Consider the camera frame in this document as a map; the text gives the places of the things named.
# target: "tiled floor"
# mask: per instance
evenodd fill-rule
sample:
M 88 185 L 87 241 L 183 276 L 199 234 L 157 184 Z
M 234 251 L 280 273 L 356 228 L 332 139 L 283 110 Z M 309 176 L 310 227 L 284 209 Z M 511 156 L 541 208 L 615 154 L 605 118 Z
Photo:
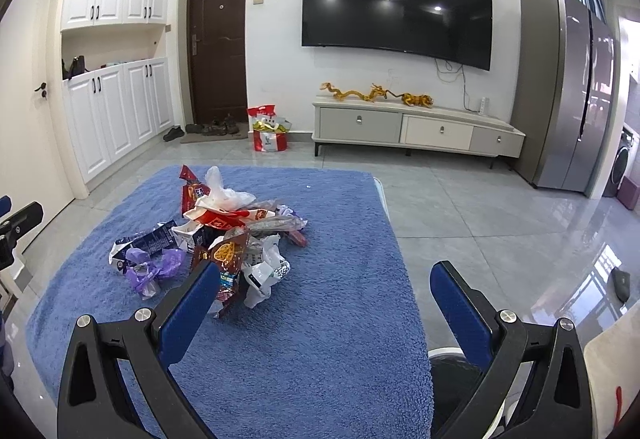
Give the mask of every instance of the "tiled floor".
M 85 200 L 75 200 L 24 253 L 33 280 L 9 317 L 16 394 L 46 437 L 55 437 L 55 406 L 24 345 L 24 324 L 49 279 L 84 237 L 135 187 L 172 164 L 351 168 L 372 172 L 385 188 L 391 223 L 409 273 L 430 349 L 455 345 L 431 297 L 429 273 L 450 260 L 471 287 L 524 321 L 567 316 L 584 345 L 639 297 L 640 218 L 615 199 L 535 190 L 505 165 L 473 156 L 400 149 L 291 143 L 286 152 L 253 152 L 248 140 L 161 143 L 126 165 Z M 626 306 L 609 281 L 613 266 L 632 274 Z M 517 398 L 526 368 L 508 403 Z

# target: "washing machine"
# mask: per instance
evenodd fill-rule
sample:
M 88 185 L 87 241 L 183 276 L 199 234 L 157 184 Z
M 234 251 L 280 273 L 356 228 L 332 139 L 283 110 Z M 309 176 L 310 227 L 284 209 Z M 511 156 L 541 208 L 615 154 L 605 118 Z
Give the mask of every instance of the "washing machine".
M 634 143 L 633 133 L 630 130 L 623 128 L 622 134 L 620 135 L 620 143 L 618 144 L 618 152 L 616 153 L 616 158 L 613 161 L 613 168 L 609 174 L 607 185 L 604 188 L 604 193 L 602 194 L 603 197 L 615 197 L 618 193 L 618 188 L 620 188 L 622 178 L 628 173 L 630 165 L 632 164 L 629 157 L 630 152 L 634 147 Z

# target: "metal screw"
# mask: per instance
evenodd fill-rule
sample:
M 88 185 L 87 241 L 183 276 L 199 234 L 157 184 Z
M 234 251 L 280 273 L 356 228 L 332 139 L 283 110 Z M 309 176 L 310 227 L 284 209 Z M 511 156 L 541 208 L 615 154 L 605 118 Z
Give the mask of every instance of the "metal screw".
M 510 311 L 510 310 L 500 311 L 500 320 L 502 320 L 503 322 L 512 324 L 517 319 L 518 317 L 516 316 L 516 313 L 514 313 L 513 311 Z
M 91 316 L 89 316 L 88 314 L 83 314 L 78 318 L 78 321 L 76 323 L 78 324 L 78 327 L 86 327 L 91 323 Z
M 151 318 L 151 309 L 142 308 L 136 311 L 136 320 L 139 322 L 144 322 L 145 320 L 149 320 Z
M 569 318 L 560 318 L 560 326 L 566 331 L 574 330 L 574 323 Z

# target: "gold dragon figurine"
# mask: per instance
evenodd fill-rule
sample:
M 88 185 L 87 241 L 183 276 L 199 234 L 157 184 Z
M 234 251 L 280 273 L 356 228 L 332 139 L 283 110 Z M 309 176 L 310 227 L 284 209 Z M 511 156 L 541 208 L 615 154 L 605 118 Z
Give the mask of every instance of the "gold dragon figurine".
M 320 90 L 328 90 L 329 92 L 334 93 L 334 98 L 338 101 L 342 101 L 347 96 L 358 96 L 362 101 L 375 102 L 378 96 L 382 96 L 382 98 L 387 99 L 386 95 L 391 94 L 395 98 L 400 98 L 402 102 L 407 106 L 424 106 L 426 108 L 431 108 L 433 106 L 433 99 L 431 96 L 423 94 L 421 96 L 415 96 L 414 94 L 394 94 L 390 90 L 382 88 L 380 85 L 376 85 L 375 83 L 371 83 L 371 92 L 368 95 L 364 95 L 357 90 L 347 90 L 347 92 L 342 92 L 339 88 L 335 88 L 331 83 L 323 83 L 320 85 Z

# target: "wall-mounted tv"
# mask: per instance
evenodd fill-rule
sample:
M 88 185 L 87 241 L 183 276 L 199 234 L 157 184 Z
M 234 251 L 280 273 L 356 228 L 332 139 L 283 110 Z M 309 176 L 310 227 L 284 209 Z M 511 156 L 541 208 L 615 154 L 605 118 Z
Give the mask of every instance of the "wall-mounted tv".
M 492 0 L 303 0 L 302 45 L 387 49 L 489 70 Z

